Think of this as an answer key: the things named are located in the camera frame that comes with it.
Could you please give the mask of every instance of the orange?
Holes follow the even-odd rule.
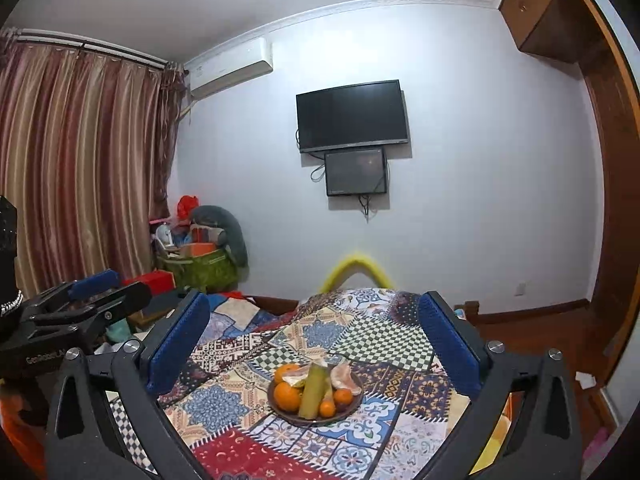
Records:
[[[335,415],[335,404],[331,400],[323,400],[320,403],[320,416],[329,418]]]
[[[280,383],[273,391],[273,399],[283,412],[296,412],[300,407],[302,391],[287,383]]]
[[[353,394],[347,388],[339,388],[334,392],[334,401],[339,409],[343,410],[351,404]]]
[[[280,384],[282,382],[282,374],[284,372],[289,372],[291,370],[297,370],[298,368],[300,368],[300,365],[297,365],[295,363],[289,363],[287,365],[282,365],[282,366],[278,367],[278,369],[276,370],[276,373],[274,373],[273,380],[276,381],[276,384]]]

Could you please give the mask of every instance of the small black monitor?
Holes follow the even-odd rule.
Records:
[[[300,153],[408,142],[398,80],[299,94],[296,105]]]
[[[324,154],[327,196],[386,193],[383,148],[337,150]]]

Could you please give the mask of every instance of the plate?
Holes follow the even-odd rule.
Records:
[[[351,401],[351,404],[347,407],[346,410],[344,410],[343,412],[336,412],[334,416],[330,416],[329,418],[322,418],[318,416],[318,418],[315,418],[314,420],[308,420],[306,418],[302,418],[301,416],[298,416],[297,413],[283,412],[276,405],[276,402],[273,399],[273,391],[276,388],[275,381],[271,381],[271,383],[269,384],[269,389],[267,390],[267,400],[269,401],[269,405],[271,406],[271,409],[275,413],[277,413],[278,416],[280,416],[281,418],[283,418],[293,426],[325,426],[333,422],[339,422],[341,420],[344,420],[349,415],[351,415],[351,413],[355,412],[358,409],[358,407],[362,404],[362,399],[364,398],[364,388],[362,387],[362,381],[354,373],[351,373],[351,378],[353,379],[353,382],[356,383],[356,386],[360,387],[360,393],[357,394],[356,396],[353,396],[353,400]]]

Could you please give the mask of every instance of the white air conditioner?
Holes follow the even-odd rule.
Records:
[[[273,72],[271,45],[257,38],[200,63],[191,72],[191,94],[202,99],[269,72]]]

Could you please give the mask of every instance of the wall outlet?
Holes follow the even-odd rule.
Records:
[[[514,296],[524,296],[526,291],[527,291],[527,283],[526,282],[518,283],[518,286],[516,287],[516,293],[514,294]]]

